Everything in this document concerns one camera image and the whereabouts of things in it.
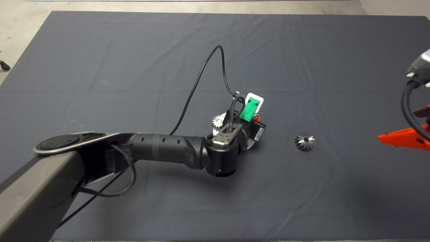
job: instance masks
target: dark gray cloth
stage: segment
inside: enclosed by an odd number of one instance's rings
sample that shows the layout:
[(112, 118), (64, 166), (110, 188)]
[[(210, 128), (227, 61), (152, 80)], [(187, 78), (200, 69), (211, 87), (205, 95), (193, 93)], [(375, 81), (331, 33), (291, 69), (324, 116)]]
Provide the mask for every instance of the dark gray cloth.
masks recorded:
[[(377, 139), (408, 128), (400, 96), (430, 47), (425, 17), (52, 12), (0, 88), (0, 180), (52, 136), (168, 133), (218, 44), (230, 87), (264, 97), (266, 132), (236, 173), (140, 161), (129, 193), (54, 239), (430, 239), (430, 153)], [(230, 101), (216, 53), (176, 134), (207, 135)], [(300, 132), (311, 152), (294, 147)]]

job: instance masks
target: orange object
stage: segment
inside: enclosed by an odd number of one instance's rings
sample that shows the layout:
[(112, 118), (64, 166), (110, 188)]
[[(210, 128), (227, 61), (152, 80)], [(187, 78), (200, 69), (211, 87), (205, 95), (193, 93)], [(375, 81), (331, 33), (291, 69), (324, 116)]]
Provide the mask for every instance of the orange object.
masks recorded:
[[(429, 125), (424, 124), (422, 127), (430, 132)], [(415, 132), (413, 128), (382, 134), (378, 138), (385, 145), (430, 150), (430, 142)]]

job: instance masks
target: wrinkled fabric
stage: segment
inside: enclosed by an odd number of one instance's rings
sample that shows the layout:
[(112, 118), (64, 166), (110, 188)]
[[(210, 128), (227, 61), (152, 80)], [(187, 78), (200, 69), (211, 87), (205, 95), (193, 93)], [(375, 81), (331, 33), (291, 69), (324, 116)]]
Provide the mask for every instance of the wrinkled fabric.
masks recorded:
[[(139, 161), (129, 193), (97, 198), (53, 239), (430, 239), (430, 153), (377, 139), (408, 128), (404, 76), (429, 43), (425, 17), (52, 12), (0, 86), (0, 180), (56, 135), (169, 133), (220, 44), (231, 89), (264, 97), (266, 131), (236, 173)], [(206, 136), (230, 101), (216, 53), (176, 134)], [(294, 147), (302, 132), (310, 152)]]

